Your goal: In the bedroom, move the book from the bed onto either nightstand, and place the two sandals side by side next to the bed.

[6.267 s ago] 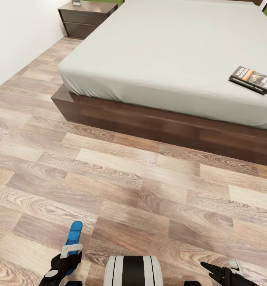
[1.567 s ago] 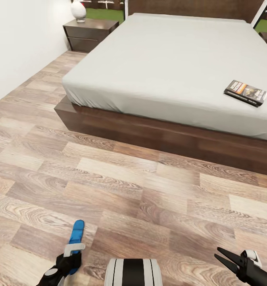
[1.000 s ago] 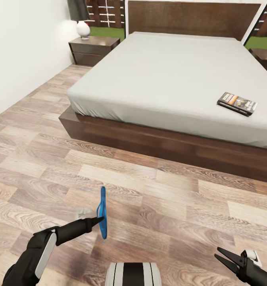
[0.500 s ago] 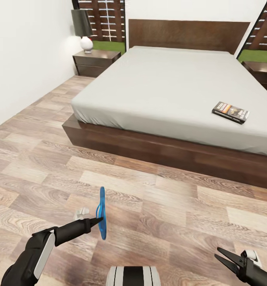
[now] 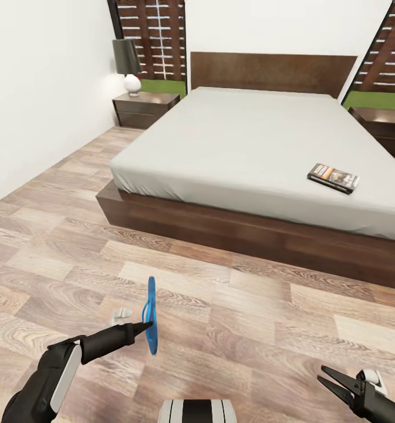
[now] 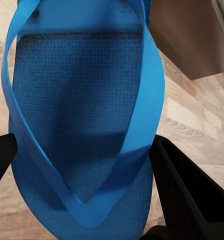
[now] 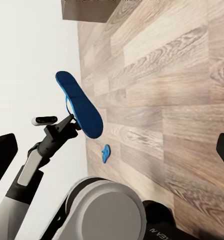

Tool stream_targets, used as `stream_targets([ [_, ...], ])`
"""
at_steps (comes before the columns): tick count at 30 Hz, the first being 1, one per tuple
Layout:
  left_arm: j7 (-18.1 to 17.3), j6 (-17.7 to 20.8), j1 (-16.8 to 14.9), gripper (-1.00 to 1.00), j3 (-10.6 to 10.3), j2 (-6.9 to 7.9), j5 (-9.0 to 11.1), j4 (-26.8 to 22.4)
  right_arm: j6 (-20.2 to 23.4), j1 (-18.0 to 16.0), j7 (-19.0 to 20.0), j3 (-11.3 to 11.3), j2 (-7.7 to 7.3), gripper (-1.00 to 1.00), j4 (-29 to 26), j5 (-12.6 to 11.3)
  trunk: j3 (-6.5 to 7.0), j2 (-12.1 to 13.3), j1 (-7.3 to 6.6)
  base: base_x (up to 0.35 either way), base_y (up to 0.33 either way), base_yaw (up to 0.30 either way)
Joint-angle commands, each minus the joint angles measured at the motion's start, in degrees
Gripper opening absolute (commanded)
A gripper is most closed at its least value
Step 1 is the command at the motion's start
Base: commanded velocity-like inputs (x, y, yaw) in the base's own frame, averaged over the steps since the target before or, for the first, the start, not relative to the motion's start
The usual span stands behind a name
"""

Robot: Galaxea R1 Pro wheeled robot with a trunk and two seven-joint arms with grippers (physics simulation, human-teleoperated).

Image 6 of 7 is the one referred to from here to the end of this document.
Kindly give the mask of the sandal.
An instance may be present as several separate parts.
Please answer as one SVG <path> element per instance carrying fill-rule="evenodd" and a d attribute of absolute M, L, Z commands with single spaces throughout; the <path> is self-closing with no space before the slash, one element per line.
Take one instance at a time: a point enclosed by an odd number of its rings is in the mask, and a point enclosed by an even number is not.
<path fill-rule="evenodd" d="M 165 98 L 151 8 L 152 0 L 17 0 L 1 66 L 18 146 L 11 168 L 58 240 L 140 240 L 145 230 Z"/>

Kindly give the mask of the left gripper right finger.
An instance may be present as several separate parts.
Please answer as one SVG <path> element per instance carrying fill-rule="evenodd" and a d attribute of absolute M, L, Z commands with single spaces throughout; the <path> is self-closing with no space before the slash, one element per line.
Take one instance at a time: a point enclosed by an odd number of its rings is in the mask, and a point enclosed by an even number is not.
<path fill-rule="evenodd" d="M 224 240 L 224 189 L 166 137 L 149 157 L 169 240 Z"/>

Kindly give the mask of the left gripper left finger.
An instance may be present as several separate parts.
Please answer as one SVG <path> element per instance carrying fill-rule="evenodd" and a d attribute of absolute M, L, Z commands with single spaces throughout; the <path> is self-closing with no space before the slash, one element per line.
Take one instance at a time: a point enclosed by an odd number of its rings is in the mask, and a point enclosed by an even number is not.
<path fill-rule="evenodd" d="M 17 140 L 13 133 L 0 136 L 0 181 L 17 152 Z"/>

